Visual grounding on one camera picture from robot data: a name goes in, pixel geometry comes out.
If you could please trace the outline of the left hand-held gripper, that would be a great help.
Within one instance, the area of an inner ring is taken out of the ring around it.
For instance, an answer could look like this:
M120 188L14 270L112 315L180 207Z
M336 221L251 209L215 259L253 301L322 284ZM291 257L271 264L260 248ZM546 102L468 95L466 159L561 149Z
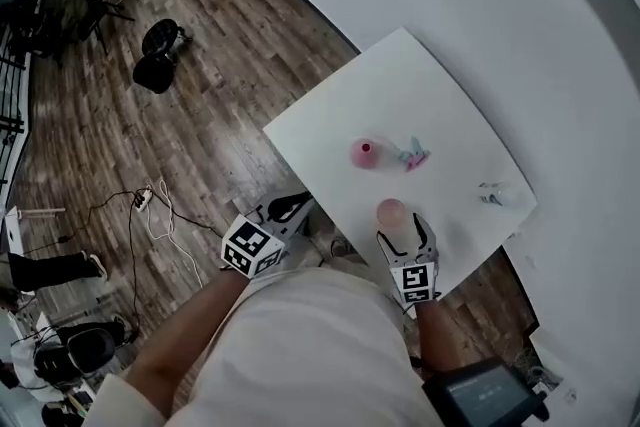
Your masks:
M306 192L267 194L263 197L272 233L288 239L308 217L314 199ZM222 238L221 259L246 278L276 265L285 243L263 230L247 217L238 215Z

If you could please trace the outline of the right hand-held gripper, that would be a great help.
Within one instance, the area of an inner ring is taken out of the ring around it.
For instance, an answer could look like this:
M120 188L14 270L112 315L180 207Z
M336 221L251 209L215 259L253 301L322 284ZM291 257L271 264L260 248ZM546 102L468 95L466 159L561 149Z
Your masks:
M398 297L403 305L413 306L439 299L436 279L439 272L437 239L431 226L417 212L412 214L418 244L411 257L397 250L389 238L381 231L376 232L376 240L390 267L390 274Z

